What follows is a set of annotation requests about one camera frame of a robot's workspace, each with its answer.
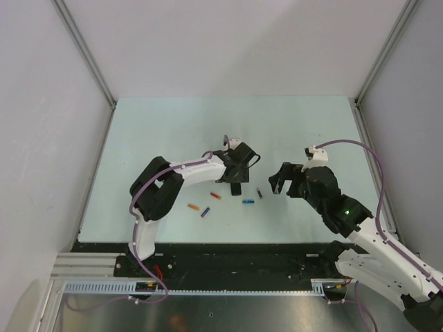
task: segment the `metal frame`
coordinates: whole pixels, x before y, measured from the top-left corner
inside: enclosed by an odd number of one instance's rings
[[[357,130],[359,131],[361,142],[363,142],[364,144],[369,146],[371,149],[373,149],[374,145],[372,144],[372,141],[370,139],[368,128],[366,127],[366,124],[363,119],[363,115],[362,115],[362,112],[360,111],[360,108],[358,108],[358,106],[356,105],[356,102],[352,99],[350,99],[350,105],[351,105],[352,115],[354,116],[355,124],[357,126]],[[374,186],[377,189],[377,191],[380,192],[381,191],[380,169],[379,169],[375,159],[366,150],[365,150],[365,155],[366,155],[366,160],[368,161],[370,173],[372,175],[372,180],[374,181]],[[397,236],[399,237],[399,240],[401,242],[401,234],[399,232],[398,225],[395,221],[395,213],[392,208],[392,204],[390,203],[388,192],[386,192],[384,199],[383,199],[382,212],[385,217],[388,231],[390,233],[396,232]]]
[[[86,67],[92,74],[94,80],[98,85],[98,88],[102,92],[109,106],[113,109],[116,105],[116,100],[109,90],[109,87],[105,79],[103,78],[103,75],[98,68],[97,63],[94,60],[82,34],[78,30],[77,24],[75,24],[74,18],[69,12],[69,9],[66,6],[64,0],[51,0],[51,2],[53,3],[57,13],[59,14],[60,19],[63,21],[64,26],[68,30],[68,33],[72,37],[75,46],[77,46],[77,49],[84,60],[84,64],[86,64]]]
[[[371,86],[374,84],[378,74],[383,68],[383,65],[386,63],[386,60],[388,59],[389,55],[392,53],[392,50],[397,45],[397,42],[399,41],[401,35],[406,29],[406,26],[410,22],[411,17],[414,15],[415,11],[417,10],[421,2],[422,0],[408,0],[408,2],[406,2],[406,4],[404,5],[403,10],[401,11],[399,17],[397,18],[394,24],[394,27],[390,31],[389,36],[385,41],[385,44],[383,45],[380,53],[378,54],[375,63],[372,65],[372,68],[369,71],[369,74],[366,77],[363,86],[361,87],[359,93],[355,98],[357,106],[361,105],[361,102],[363,101],[364,97],[368,94],[368,91],[370,90]]]

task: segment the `white panel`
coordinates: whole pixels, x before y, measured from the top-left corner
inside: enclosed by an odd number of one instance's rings
[[[443,1],[423,1],[363,103],[406,244],[443,270]]]
[[[109,108],[50,1],[2,1],[0,31],[0,331],[26,331],[73,235]]]
[[[355,96],[406,0],[68,0],[117,97]]]

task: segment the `cable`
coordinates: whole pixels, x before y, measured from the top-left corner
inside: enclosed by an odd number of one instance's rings
[[[374,316],[372,316],[372,314],[368,308],[366,308],[362,303],[359,303],[357,295],[355,295],[355,298],[356,298],[356,301],[352,301],[350,299],[331,301],[330,299],[327,298],[327,296],[325,294],[325,300],[327,301],[328,304],[345,304],[345,303],[356,304],[359,307],[361,319],[363,320],[363,323],[365,324],[365,328],[368,330],[368,332],[371,332],[372,329],[370,328],[369,325],[367,325],[366,321],[363,319],[362,313],[365,313],[370,318],[372,325],[374,326],[375,332],[379,332],[379,327],[377,326],[377,323],[375,322]]]
[[[374,159],[376,160],[376,162],[379,166],[380,175],[381,175],[381,190],[380,190],[379,202],[377,203],[377,212],[375,214],[375,227],[377,229],[377,232],[380,234],[380,237],[383,239],[384,243],[388,244],[392,249],[397,251],[406,261],[411,263],[416,269],[418,269],[421,273],[423,273],[423,275],[427,278],[427,280],[432,282],[434,284],[434,286],[436,286],[441,292],[443,292],[443,285],[441,285],[441,283],[439,283],[425,268],[423,268],[420,264],[418,264],[414,259],[410,258],[408,254],[406,254],[401,248],[399,248],[397,245],[395,245],[395,243],[393,243],[391,240],[389,240],[388,237],[386,236],[386,234],[384,234],[383,229],[381,228],[380,214],[381,214],[381,206],[383,205],[383,198],[385,196],[385,191],[386,191],[386,181],[385,181],[385,176],[384,176],[384,168],[383,168],[383,165],[381,164],[380,158],[377,155],[377,153],[373,149],[368,147],[366,144],[363,144],[361,142],[357,142],[356,140],[331,140],[329,142],[326,142],[326,143],[323,143],[320,145],[316,145],[316,148],[320,149],[320,148],[326,147],[328,145],[333,145],[336,143],[355,144],[355,145],[358,145],[358,146],[364,148],[365,150],[367,150],[368,152],[370,152],[372,154],[372,156],[374,157]]]
[[[228,135],[223,136],[223,143],[225,143],[228,145],[228,149],[230,149],[230,143],[229,143],[229,137]]]
[[[201,164],[205,164],[208,162],[208,160],[210,160],[213,157],[213,153],[211,151],[207,151],[205,152],[204,156],[210,152],[210,156],[208,159],[202,159],[199,161],[194,161],[194,162],[190,162],[190,163],[183,163],[183,164],[179,164],[179,165],[175,165],[175,166],[171,166],[167,169],[164,169],[163,171],[160,171],[159,173],[155,174],[151,179],[148,180],[148,182],[146,182],[142,188],[139,189],[139,191],[137,191],[137,193],[134,195],[131,204],[129,205],[129,213],[132,214],[133,216],[136,217],[136,222],[134,225],[134,229],[132,231],[132,249],[133,249],[133,254],[134,257],[138,263],[138,265],[140,265],[140,267],[152,278],[154,278],[160,285],[161,287],[165,290],[165,294],[161,299],[157,299],[154,301],[149,301],[149,300],[143,300],[143,299],[139,299],[136,297],[132,297],[130,295],[124,295],[124,296],[118,296],[118,297],[113,297],[112,299],[109,299],[107,301],[101,302],[99,304],[96,304],[95,306],[91,306],[89,308],[73,308],[69,303],[69,296],[65,299],[64,303],[66,304],[66,307],[71,310],[71,311],[75,311],[77,313],[84,313],[87,311],[91,311],[91,310],[95,310],[97,308],[100,308],[101,306],[104,306],[106,304],[115,302],[115,301],[119,301],[121,299],[132,299],[135,301],[136,304],[138,303],[146,303],[146,304],[152,304],[152,303],[158,303],[161,302],[163,300],[166,299],[166,297],[168,297],[169,295],[169,290],[166,287],[166,285],[163,283],[162,281],[162,276],[163,274],[161,273],[160,269],[158,269],[157,271],[160,272],[159,277],[157,277],[154,273],[152,273],[150,270],[148,270],[148,268],[145,266],[145,264],[143,264],[143,262],[141,261],[141,258],[138,256],[137,253],[137,249],[136,249],[136,239],[137,239],[137,231],[138,231],[138,224],[139,224],[139,219],[138,219],[138,215],[134,212],[134,206],[137,202],[137,200],[140,198],[141,194],[146,190],[146,188],[148,188],[156,179],[158,179],[160,176],[174,170],[174,169],[178,169],[178,168],[182,168],[182,167],[189,167],[189,166],[195,166],[195,165],[201,165]]]

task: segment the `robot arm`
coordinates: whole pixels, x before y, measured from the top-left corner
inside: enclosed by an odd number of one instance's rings
[[[207,157],[169,163],[163,157],[154,158],[131,186],[134,213],[137,215],[135,242],[129,243],[134,253],[134,246],[141,260],[155,251],[155,237],[160,220],[172,209],[181,188],[204,181],[230,183],[241,189],[240,183],[249,180],[249,162],[257,155],[246,143],[237,138],[224,141],[224,148],[208,151]],[[148,184],[157,174],[164,173],[156,182]]]
[[[306,164],[283,163],[269,178],[274,194],[281,193],[284,181],[290,180],[288,196],[306,200],[333,233],[368,252],[359,255],[338,241],[331,243],[323,254],[337,271],[388,298],[418,331],[440,331],[443,273],[425,264],[384,228],[378,229],[366,207],[341,193],[334,173],[326,166],[324,149],[310,147],[305,151],[309,159]]]

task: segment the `purple cable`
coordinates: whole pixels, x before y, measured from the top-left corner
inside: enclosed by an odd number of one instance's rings
[[[228,149],[230,149],[229,137],[228,135],[223,136],[223,141],[226,140],[226,144],[228,145]]]
[[[356,304],[359,308],[359,313],[361,316],[361,319],[363,320],[363,323],[365,324],[366,329],[368,330],[368,332],[371,332],[371,328],[370,326],[366,323],[366,321],[364,320],[363,317],[363,313],[365,313],[366,315],[368,315],[368,317],[370,318],[372,325],[374,326],[375,332],[379,332],[379,327],[377,326],[377,323],[375,322],[374,316],[372,316],[371,312],[369,312],[369,309],[366,308],[363,304],[361,304],[359,302],[359,299],[357,298],[357,296],[355,295],[356,301],[352,301],[350,299],[346,299],[345,301],[331,301],[330,299],[327,298],[326,294],[325,294],[325,299],[328,301],[328,303],[330,304],[344,304],[344,303],[352,303],[352,304]]]
[[[210,157],[208,159],[202,159],[199,161],[193,161],[190,163],[184,163],[184,164],[180,164],[180,165],[175,165],[175,166],[171,166],[167,169],[164,169],[163,171],[160,171],[159,173],[155,174],[153,177],[151,177],[151,179],[148,180],[148,182],[146,182],[142,188],[140,188],[139,191],[137,191],[137,193],[134,195],[131,204],[129,205],[129,213],[132,214],[133,216],[136,217],[136,219],[138,220],[138,215],[134,212],[134,206],[137,202],[137,200],[140,198],[141,194],[146,190],[146,188],[148,188],[152,183],[154,183],[154,181],[156,179],[158,179],[160,176],[173,171],[174,169],[178,169],[178,168],[182,168],[184,167],[189,167],[189,166],[195,166],[195,165],[201,165],[201,164],[206,164],[208,162],[208,160],[210,160],[210,158],[212,158],[213,154],[210,151]],[[137,239],[137,231],[138,231],[138,223],[136,223],[134,225],[134,230],[132,231],[132,243],[136,243],[136,239]],[[132,246],[132,250],[134,251],[134,257],[138,263],[138,265],[140,265],[140,267],[152,278],[154,278],[160,285],[161,287],[165,290],[165,295],[161,298],[161,299],[157,299],[155,301],[149,301],[149,300],[139,300],[139,302],[141,303],[158,303],[161,302],[163,300],[166,299],[166,297],[168,297],[169,295],[169,290],[166,287],[166,285],[151,271],[148,270],[148,268],[145,266],[145,264],[143,264],[143,262],[141,261],[140,257],[138,256],[137,253],[137,249],[136,246]]]
[[[395,245],[391,240],[388,239],[388,237],[384,234],[383,229],[381,228],[381,221],[380,221],[380,214],[381,214],[381,206],[383,205],[383,198],[385,196],[385,190],[386,190],[386,182],[385,182],[385,176],[384,176],[384,168],[381,164],[380,158],[377,155],[377,153],[368,147],[366,144],[363,144],[361,142],[357,142],[356,140],[331,140],[330,142],[326,142],[320,145],[316,145],[317,149],[326,147],[328,145],[333,145],[336,143],[350,143],[359,145],[362,148],[369,151],[377,161],[377,164],[380,169],[380,175],[381,175],[381,190],[380,190],[380,196],[379,196],[379,202],[377,203],[377,212],[375,214],[375,227],[377,228],[378,233],[380,234],[380,237],[385,241],[386,244],[388,244],[392,249],[397,251],[404,259],[406,259],[409,263],[411,263],[416,269],[418,269],[423,275],[430,280],[440,291],[443,292],[443,285],[441,285],[426,269],[424,269],[420,264],[418,264],[414,259],[410,258],[408,254],[406,254],[401,248],[399,248],[397,245]]]
[[[203,160],[199,160],[199,161],[194,161],[194,162],[191,162],[191,163],[184,163],[184,164],[180,164],[180,165],[175,165],[175,166],[171,166],[171,167],[169,167],[169,168],[167,168],[167,169],[164,169],[163,171],[161,171],[161,172],[159,172],[159,173],[157,173],[157,174],[155,174],[151,179],[149,179],[148,180],[148,182],[146,182],[143,186],[142,186],[142,188],[140,188],[140,190],[139,191],[137,191],[137,193],[135,194],[135,196],[134,196],[134,198],[132,199],[132,202],[131,202],[131,204],[130,204],[130,206],[129,206],[129,213],[130,214],[132,214],[133,216],[135,216],[136,218],[137,218],[137,220],[138,220],[138,215],[134,212],[134,206],[135,206],[135,204],[136,204],[136,202],[137,202],[137,200],[140,198],[140,196],[141,196],[141,194],[146,190],[146,188],[148,188],[156,179],[158,179],[160,176],[162,176],[162,175],[164,175],[164,174],[166,174],[166,173],[168,173],[168,172],[170,172],[170,171],[172,171],[172,170],[174,170],[174,169],[178,169],[178,168],[182,168],[183,166],[184,167],[189,167],[189,166],[195,166],[195,165],[201,165],[201,164],[205,164],[205,163],[207,163],[208,162],[208,160],[210,160],[212,157],[213,157],[213,153],[211,152],[211,151],[207,151],[207,152],[205,152],[204,153],[204,156],[206,155],[206,154],[210,154],[209,155],[209,157],[207,158],[207,159],[203,159]],[[136,239],[137,239],[137,231],[138,231],[138,223],[136,223],[135,224],[135,226],[134,226],[134,229],[133,229],[133,231],[132,231],[132,242],[133,243],[135,243],[136,242]],[[76,313],[85,313],[85,312],[87,312],[87,311],[92,311],[92,310],[95,310],[95,309],[97,309],[97,308],[100,308],[101,306],[104,306],[104,305],[106,305],[106,304],[109,304],[109,303],[112,303],[112,302],[115,302],[115,301],[119,301],[119,300],[121,300],[121,299],[132,299],[132,300],[134,300],[136,303],[147,303],[147,304],[151,304],[151,303],[158,303],[158,302],[161,302],[161,301],[163,301],[164,299],[166,299],[166,297],[168,297],[168,295],[169,295],[169,290],[168,290],[168,288],[166,287],[166,285],[154,274],[154,273],[152,273],[151,271],[149,271],[148,270],[148,268],[145,266],[145,264],[143,264],[143,262],[141,261],[141,259],[140,259],[140,257],[138,256],[138,253],[137,253],[137,249],[136,249],[136,246],[133,246],[132,247],[133,248],[133,251],[134,251],[134,257],[136,258],[136,261],[137,261],[137,263],[140,265],[140,267],[149,275],[149,276],[151,276],[152,278],[154,278],[160,285],[161,285],[161,287],[165,290],[165,295],[162,297],[162,298],[160,298],[160,299],[157,299],[157,300],[155,300],[155,301],[149,301],[148,299],[147,300],[144,300],[144,299],[139,299],[139,298],[136,298],[136,297],[130,297],[130,295],[124,295],[124,296],[118,296],[118,297],[113,297],[113,298],[111,298],[111,299],[109,299],[109,300],[107,300],[107,301],[104,301],[104,302],[101,302],[101,303],[99,303],[99,304],[96,304],[95,306],[90,306],[89,308],[73,308],[69,303],[68,303],[68,300],[69,300],[69,296],[64,300],[64,303],[65,303],[65,305],[66,305],[66,307],[69,309],[69,310],[71,310],[71,311],[75,311]]]

